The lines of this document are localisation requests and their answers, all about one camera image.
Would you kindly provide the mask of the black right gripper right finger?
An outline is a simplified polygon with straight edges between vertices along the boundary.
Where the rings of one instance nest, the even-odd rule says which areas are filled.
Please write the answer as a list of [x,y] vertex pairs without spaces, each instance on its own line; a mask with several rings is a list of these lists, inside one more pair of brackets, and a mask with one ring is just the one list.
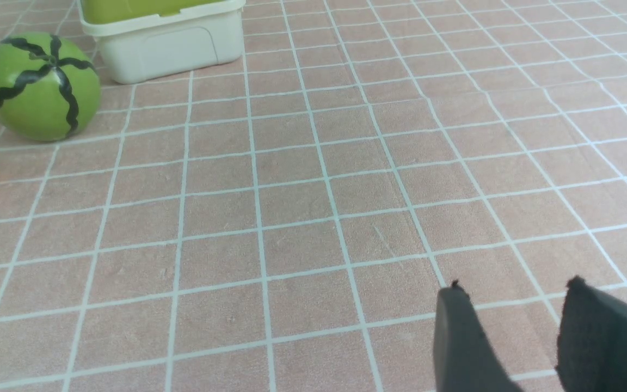
[[627,303],[586,283],[567,283],[557,337],[565,391],[627,391]]

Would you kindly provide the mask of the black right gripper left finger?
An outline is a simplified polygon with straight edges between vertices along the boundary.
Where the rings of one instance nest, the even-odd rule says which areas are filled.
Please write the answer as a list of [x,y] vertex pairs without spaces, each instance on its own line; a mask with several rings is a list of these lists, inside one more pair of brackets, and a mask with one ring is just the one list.
[[438,391],[521,391],[498,360],[458,281],[437,295],[434,376]]

